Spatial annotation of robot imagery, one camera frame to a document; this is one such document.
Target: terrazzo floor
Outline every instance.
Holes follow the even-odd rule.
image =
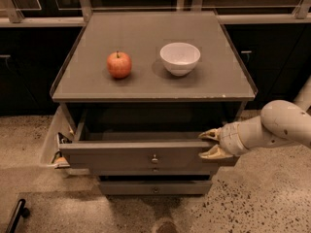
[[[18,198],[31,216],[16,232],[311,232],[311,150],[257,149],[222,167],[204,196],[109,196],[91,176],[39,165],[52,116],[0,117],[0,232]]]

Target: bowl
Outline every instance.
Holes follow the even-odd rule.
[[[198,48],[188,43],[171,43],[159,52],[164,67],[175,76],[183,76],[196,66],[201,53]]]

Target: apple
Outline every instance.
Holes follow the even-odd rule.
[[[123,79],[130,74],[132,61],[127,53],[117,50],[108,56],[107,69],[112,77]]]

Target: desk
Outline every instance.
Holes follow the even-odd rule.
[[[172,42],[201,51],[186,76],[160,61]],[[116,50],[132,58],[123,80],[106,69]],[[202,194],[219,163],[199,158],[214,143],[197,134],[256,92],[211,12],[94,13],[52,95],[75,131],[60,150],[72,168],[98,175],[105,194]]]

